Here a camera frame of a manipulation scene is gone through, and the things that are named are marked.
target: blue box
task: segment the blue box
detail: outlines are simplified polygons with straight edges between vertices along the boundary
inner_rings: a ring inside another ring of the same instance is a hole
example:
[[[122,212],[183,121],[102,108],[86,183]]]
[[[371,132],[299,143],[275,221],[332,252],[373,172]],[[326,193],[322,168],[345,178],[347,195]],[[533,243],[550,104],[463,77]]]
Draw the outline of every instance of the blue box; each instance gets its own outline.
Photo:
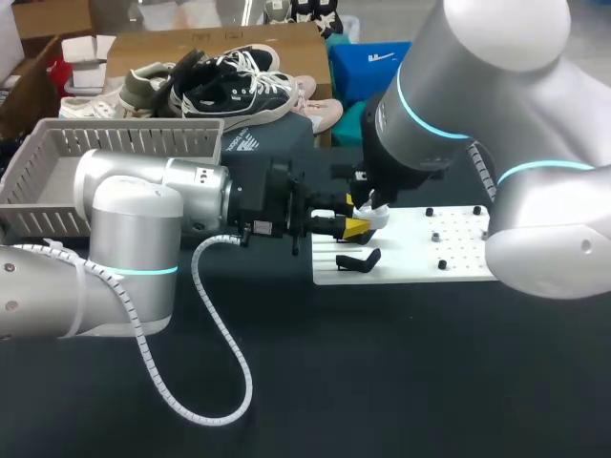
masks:
[[[340,122],[331,130],[333,146],[354,148],[363,145],[361,134],[361,115],[367,102],[356,102],[344,113]]]
[[[357,102],[385,91],[410,46],[409,41],[334,46],[329,59],[340,96]]]

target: mounting hole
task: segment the mounting hole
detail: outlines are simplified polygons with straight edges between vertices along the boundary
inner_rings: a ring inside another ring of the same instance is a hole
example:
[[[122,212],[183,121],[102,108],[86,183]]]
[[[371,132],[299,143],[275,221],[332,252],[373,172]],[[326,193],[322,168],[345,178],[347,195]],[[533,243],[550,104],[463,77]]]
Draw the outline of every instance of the mounting hole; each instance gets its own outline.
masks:
[[[590,240],[584,240],[581,243],[581,251],[586,255],[592,254],[592,242]]]

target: floor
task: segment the floor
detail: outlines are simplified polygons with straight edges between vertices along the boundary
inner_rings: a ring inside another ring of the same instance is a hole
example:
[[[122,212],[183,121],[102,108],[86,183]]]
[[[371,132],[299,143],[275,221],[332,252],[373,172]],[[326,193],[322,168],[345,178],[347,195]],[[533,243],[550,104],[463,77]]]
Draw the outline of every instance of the floor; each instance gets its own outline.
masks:
[[[567,54],[587,72],[611,86],[611,6],[594,6],[597,0],[569,0],[573,14],[572,36]],[[434,0],[340,0],[339,12],[356,16],[361,24],[361,41],[412,40],[432,7]],[[141,5],[171,16],[174,2],[141,0]],[[190,4],[195,27],[207,25],[256,24],[265,0],[177,0]],[[100,31],[118,33],[144,28],[136,0],[94,0]],[[172,27],[171,22],[158,27]]]

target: basket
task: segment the basket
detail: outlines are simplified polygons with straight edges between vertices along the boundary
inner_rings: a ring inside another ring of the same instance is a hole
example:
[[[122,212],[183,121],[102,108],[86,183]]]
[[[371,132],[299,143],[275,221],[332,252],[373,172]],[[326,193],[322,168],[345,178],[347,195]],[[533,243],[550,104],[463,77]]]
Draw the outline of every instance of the basket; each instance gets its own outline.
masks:
[[[221,119],[43,119],[0,181],[0,225],[19,237],[88,237],[74,173],[89,150],[190,157],[218,165]]]

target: red object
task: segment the red object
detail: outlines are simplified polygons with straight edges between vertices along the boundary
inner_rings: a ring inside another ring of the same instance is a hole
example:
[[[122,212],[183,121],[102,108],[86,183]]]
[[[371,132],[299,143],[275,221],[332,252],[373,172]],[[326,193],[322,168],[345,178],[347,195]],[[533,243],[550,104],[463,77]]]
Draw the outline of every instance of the red object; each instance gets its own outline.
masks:
[[[64,62],[64,58],[61,56],[54,57],[47,62],[47,73],[49,74],[49,79],[57,88],[59,98],[69,96],[64,86],[68,79],[70,79],[70,75],[73,74],[73,66]]]

